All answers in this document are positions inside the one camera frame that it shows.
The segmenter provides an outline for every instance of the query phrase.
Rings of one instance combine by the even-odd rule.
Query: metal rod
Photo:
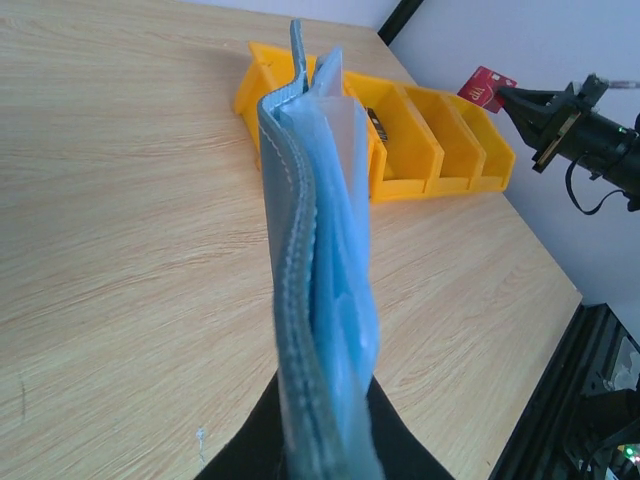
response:
[[[406,25],[411,16],[416,13],[418,7],[423,0],[400,0],[400,3],[393,11],[387,21],[384,22],[382,28],[378,31],[378,35],[386,45],[390,45],[396,38],[402,27]]]

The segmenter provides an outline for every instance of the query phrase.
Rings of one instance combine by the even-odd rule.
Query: wooden tabletop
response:
[[[289,19],[167,0],[0,6],[0,477],[191,479],[276,367],[247,41]],[[310,53],[410,78],[375,32]],[[377,376],[486,479],[579,302],[502,195],[372,210]]]

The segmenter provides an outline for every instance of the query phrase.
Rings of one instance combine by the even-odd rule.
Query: red card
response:
[[[478,67],[476,72],[460,89],[458,95],[471,103],[493,113],[498,113],[504,105],[500,97],[496,97],[498,87],[515,87],[518,83],[504,75],[489,70],[486,67]]]

